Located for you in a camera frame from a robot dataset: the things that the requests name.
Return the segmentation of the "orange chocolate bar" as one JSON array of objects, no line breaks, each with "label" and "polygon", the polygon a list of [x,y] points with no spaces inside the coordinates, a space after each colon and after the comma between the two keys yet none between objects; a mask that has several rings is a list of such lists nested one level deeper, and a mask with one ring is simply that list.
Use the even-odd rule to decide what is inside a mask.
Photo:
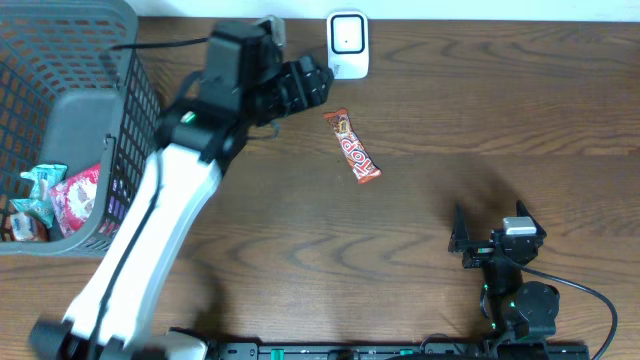
[{"label": "orange chocolate bar", "polygon": [[372,161],[355,133],[347,109],[341,108],[335,112],[325,113],[323,118],[331,126],[339,141],[341,151],[359,184],[367,183],[382,175],[381,170]]}]

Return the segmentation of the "red white snack bag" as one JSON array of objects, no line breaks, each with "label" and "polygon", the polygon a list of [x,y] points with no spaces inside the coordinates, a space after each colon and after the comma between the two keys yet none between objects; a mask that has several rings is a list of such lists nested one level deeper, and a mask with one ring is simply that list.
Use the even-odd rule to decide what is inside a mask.
[{"label": "red white snack bag", "polygon": [[77,232],[93,211],[101,165],[96,164],[52,187],[49,196],[64,238]]}]

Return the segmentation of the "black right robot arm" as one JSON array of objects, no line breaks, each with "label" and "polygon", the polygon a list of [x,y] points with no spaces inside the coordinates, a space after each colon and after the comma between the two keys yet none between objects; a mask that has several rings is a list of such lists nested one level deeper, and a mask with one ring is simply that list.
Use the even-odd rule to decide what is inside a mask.
[{"label": "black right robot arm", "polygon": [[497,342],[542,341],[556,332],[558,290],[538,281],[525,282],[522,276],[546,236],[518,201],[516,214],[504,218],[500,229],[493,230],[487,240],[473,240],[462,207],[456,207],[448,251],[462,255],[465,269],[482,271],[480,309],[491,321]]}]

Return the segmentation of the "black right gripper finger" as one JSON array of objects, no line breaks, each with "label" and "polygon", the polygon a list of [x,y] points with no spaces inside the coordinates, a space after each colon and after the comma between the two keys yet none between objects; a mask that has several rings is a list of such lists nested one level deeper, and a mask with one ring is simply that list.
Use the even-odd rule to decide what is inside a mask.
[{"label": "black right gripper finger", "polygon": [[470,244],[470,236],[467,230],[466,221],[462,207],[456,205],[453,229],[448,244],[450,253],[464,252]]},{"label": "black right gripper finger", "polygon": [[535,226],[536,232],[537,233],[542,233],[543,232],[543,228],[536,221],[534,216],[529,212],[529,210],[527,209],[526,205],[524,204],[524,202],[522,200],[517,200],[516,201],[516,215],[518,217],[528,217],[531,220],[532,224]]}]

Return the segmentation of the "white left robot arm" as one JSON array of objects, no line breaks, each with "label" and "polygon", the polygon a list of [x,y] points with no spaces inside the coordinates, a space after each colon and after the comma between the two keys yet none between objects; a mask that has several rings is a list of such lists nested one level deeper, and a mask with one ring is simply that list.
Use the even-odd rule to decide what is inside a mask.
[{"label": "white left robot arm", "polygon": [[284,22],[220,21],[208,37],[198,94],[159,117],[133,203],[107,254],[63,320],[41,319],[39,359],[207,359],[214,346],[186,330],[153,337],[158,298],[187,232],[217,191],[252,127],[320,106],[333,80],[310,56],[285,61]]}]

